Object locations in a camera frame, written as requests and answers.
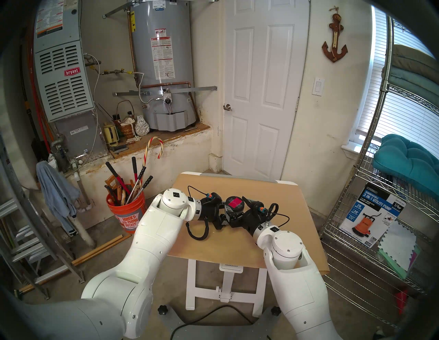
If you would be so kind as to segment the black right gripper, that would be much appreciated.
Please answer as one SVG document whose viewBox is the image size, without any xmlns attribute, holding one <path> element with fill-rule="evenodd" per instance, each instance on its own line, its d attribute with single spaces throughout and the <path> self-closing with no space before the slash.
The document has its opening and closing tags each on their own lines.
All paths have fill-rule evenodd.
<svg viewBox="0 0 439 340">
<path fill-rule="evenodd" d="M 253 210 L 254 200 L 242 196 L 243 202 L 249 207 L 244 213 L 228 213 L 228 223 L 232 228 L 242 227 L 251 236 L 261 224 L 265 223 L 268 210 Z"/>
</svg>

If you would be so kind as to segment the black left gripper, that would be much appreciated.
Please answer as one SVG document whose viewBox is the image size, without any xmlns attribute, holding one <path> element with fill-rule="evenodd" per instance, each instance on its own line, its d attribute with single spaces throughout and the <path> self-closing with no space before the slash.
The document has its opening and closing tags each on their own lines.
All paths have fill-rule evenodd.
<svg viewBox="0 0 439 340">
<path fill-rule="evenodd" d="M 205 202 L 202 204 L 202 221 L 208 226 L 212 223 L 215 229 L 222 229 L 230 225 L 230 218 L 228 214 L 220 214 L 220 210 L 224 209 L 224 204 Z"/>
</svg>

